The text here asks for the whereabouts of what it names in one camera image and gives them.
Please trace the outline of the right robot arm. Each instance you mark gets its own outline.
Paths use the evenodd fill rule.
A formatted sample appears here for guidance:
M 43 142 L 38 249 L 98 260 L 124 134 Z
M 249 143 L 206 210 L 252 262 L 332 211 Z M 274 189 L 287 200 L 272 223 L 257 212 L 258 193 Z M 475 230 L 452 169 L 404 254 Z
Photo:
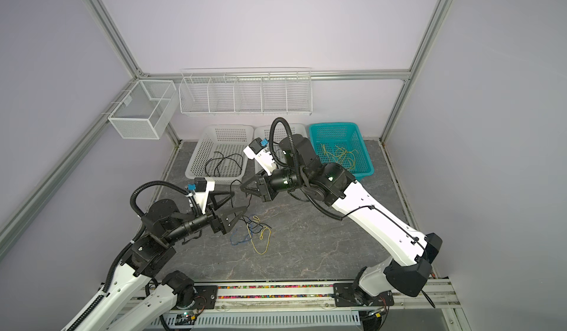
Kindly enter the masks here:
M 242 182 L 243 192 L 270 202 L 281 192 L 300 190 L 320 213 L 337 221 L 353 220 L 388 252 L 385 261 L 360 270 L 347 302 L 368 305 L 392 290 L 409 297 L 423 292 L 442 246 L 437 234 L 410 227 L 373 198 L 347 168 L 323 162 L 310 140 L 293 133 L 282 117 L 274 119 L 267 138 L 253 139 L 243 152 L 261 167 Z

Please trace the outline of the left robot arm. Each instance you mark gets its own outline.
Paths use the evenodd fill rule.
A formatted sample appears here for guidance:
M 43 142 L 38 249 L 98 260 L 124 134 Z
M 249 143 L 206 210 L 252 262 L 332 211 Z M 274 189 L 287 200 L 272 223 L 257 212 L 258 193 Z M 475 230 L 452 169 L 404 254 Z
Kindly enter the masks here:
M 141 192 L 163 186 L 188 199 L 190 211 L 183 214 L 171 199 L 156 201 L 147 211 L 137 205 Z M 176 253 L 174 245 L 188 236 L 211 227 L 227 234 L 247 212 L 246 206 L 225 209 L 233 192 L 216 201 L 214 182 L 197 178 L 196 186 L 182 188 L 162 180 L 145 183 L 130 198 L 130 205 L 142 226 L 115 258 L 105 282 L 90 302 L 65 326 L 66 330 L 144 330 L 147 325 L 177 308 L 190 319 L 212 309 L 217 290 L 198 286 L 176 270 L 156 282 L 156 275 Z

